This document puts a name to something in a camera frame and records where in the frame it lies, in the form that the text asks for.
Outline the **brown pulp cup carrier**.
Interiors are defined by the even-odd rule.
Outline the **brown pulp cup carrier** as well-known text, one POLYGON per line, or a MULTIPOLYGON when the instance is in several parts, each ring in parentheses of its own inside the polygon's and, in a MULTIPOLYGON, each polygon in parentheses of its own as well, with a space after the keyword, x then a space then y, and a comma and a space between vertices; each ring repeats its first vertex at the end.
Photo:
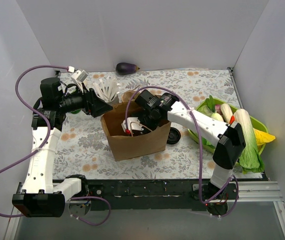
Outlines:
MULTIPOLYGON (((134 95, 136 91, 135 90, 128 90, 126 92, 124 92, 122 95, 121 95, 121 102, 124 103, 124 102, 128 102, 131 97, 134 95)), ((132 101, 134 101, 140 94, 141 92, 139 91, 137 94, 134 95, 132 101)))

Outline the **brown paper bag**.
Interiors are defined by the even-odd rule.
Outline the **brown paper bag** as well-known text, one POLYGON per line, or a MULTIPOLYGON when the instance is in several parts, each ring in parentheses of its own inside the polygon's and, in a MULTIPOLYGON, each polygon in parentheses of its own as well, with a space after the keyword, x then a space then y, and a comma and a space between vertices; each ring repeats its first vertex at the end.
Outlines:
POLYGON ((165 150, 171 122, 157 127, 155 130, 144 131, 142 135, 127 135, 121 126, 125 120, 128 102, 115 105, 113 110, 101 118, 102 129, 107 137, 115 161, 142 157, 165 150))

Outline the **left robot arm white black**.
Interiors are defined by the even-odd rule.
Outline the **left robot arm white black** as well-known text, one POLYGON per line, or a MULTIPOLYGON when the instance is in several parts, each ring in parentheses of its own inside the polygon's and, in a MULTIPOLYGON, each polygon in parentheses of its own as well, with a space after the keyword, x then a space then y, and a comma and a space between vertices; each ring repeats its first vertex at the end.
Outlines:
POLYGON ((53 185, 54 159, 66 114, 82 110, 94 118, 113 108, 96 95, 92 88, 77 88, 64 93, 60 79, 49 77, 40 82, 41 108, 32 117, 32 149, 27 176, 21 191, 12 196, 12 204, 26 217, 60 217, 65 202, 73 196, 84 200, 89 194, 84 175, 68 176, 53 185))

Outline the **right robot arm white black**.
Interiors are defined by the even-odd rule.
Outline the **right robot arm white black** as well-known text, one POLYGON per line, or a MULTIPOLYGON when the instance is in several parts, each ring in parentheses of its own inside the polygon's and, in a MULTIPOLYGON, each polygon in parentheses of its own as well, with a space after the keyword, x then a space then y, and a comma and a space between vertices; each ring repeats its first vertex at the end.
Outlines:
POLYGON ((149 92, 149 87, 138 89, 129 99, 143 109, 137 118, 147 129, 154 130, 162 120, 168 120, 197 132, 214 147, 215 167, 207 185, 209 198, 204 204, 220 199, 227 193, 227 185, 233 179, 232 171, 245 149, 246 143, 240 123, 215 120, 197 110, 192 110, 176 93, 166 90, 158 97, 149 92))

